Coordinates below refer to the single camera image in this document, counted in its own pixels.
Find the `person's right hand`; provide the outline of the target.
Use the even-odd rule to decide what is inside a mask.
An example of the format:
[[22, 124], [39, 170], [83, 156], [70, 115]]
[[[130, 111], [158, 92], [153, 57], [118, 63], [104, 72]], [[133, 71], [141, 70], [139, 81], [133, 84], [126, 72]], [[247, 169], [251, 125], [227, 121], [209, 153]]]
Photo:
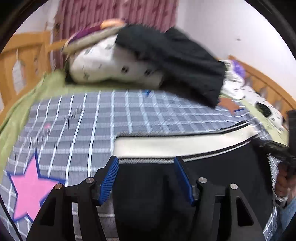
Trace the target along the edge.
[[287, 205], [295, 198], [295, 175], [288, 176], [287, 165], [283, 162], [278, 164], [278, 175], [274, 187], [274, 192], [278, 197], [287, 198]]

